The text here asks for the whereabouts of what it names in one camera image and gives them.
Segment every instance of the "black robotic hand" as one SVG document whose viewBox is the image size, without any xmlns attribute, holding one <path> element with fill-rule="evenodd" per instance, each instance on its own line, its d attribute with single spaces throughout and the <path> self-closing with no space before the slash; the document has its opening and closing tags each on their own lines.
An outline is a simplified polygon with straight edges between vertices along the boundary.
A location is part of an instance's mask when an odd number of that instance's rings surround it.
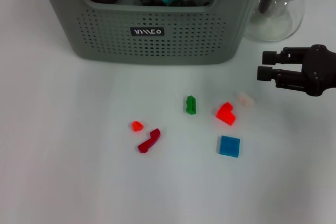
<svg viewBox="0 0 336 224">
<path fill-rule="evenodd" d="M 336 54 L 324 45 L 307 48 L 284 48 L 281 53 L 264 51 L 262 64 L 302 64 L 301 72 L 258 67 L 258 80 L 276 82 L 277 88 L 306 92 L 318 97 L 329 88 L 336 88 Z"/>
</svg>

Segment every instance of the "gray plastic basket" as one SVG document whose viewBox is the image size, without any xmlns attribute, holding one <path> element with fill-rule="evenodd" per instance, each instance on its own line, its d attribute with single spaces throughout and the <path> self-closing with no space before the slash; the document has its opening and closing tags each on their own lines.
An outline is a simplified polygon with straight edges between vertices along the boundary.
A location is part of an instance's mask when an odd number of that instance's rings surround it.
<svg viewBox="0 0 336 224">
<path fill-rule="evenodd" d="M 215 64 L 231 59 L 259 0 L 212 1 L 202 7 L 115 5 L 50 0 L 74 51 L 82 58 L 140 64 Z M 162 27 L 134 36 L 131 27 Z"/>
</svg>

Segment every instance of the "blue square block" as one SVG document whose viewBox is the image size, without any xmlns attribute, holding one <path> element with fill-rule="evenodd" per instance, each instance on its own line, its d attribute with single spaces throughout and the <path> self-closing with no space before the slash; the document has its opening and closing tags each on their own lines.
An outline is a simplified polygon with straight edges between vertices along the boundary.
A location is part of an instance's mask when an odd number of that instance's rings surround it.
<svg viewBox="0 0 336 224">
<path fill-rule="evenodd" d="M 221 155 L 230 157 L 239 156 L 240 139 L 229 136 L 222 136 L 220 139 L 221 147 L 219 148 L 219 153 Z"/>
</svg>

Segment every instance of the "glass teapot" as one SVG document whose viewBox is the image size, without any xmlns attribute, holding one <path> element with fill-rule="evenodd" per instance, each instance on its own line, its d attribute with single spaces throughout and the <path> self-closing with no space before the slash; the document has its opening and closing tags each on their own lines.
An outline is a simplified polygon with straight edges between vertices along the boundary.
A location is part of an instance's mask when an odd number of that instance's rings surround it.
<svg viewBox="0 0 336 224">
<path fill-rule="evenodd" d="M 261 41 L 280 41 L 300 27 L 305 0 L 260 0 L 246 30 L 246 37 Z"/>
</svg>

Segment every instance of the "basket label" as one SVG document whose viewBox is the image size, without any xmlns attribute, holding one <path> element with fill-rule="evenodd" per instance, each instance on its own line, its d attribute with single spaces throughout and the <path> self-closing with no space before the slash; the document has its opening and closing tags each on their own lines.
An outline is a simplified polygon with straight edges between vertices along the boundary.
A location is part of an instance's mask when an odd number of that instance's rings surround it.
<svg viewBox="0 0 336 224">
<path fill-rule="evenodd" d="M 163 27 L 131 27 L 132 36 L 164 36 Z"/>
</svg>

